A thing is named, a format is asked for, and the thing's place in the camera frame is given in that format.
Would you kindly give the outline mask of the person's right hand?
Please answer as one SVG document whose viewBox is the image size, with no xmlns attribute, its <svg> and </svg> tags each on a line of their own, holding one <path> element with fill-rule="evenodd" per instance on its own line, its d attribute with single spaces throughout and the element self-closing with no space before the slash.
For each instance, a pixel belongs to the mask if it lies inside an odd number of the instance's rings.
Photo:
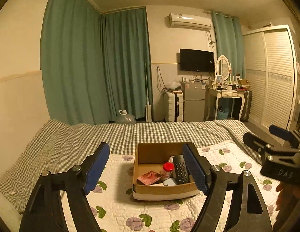
<svg viewBox="0 0 300 232">
<path fill-rule="evenodd" d="M 300 186 L 292 185 L 288 183 L 281 182 L 276 191 L 279 192 L 277 201 L 276 201 L 276 210 L 282 209 L 283 206 L 287 205 L 292 197 L 300 199 Z"/>
</svg>

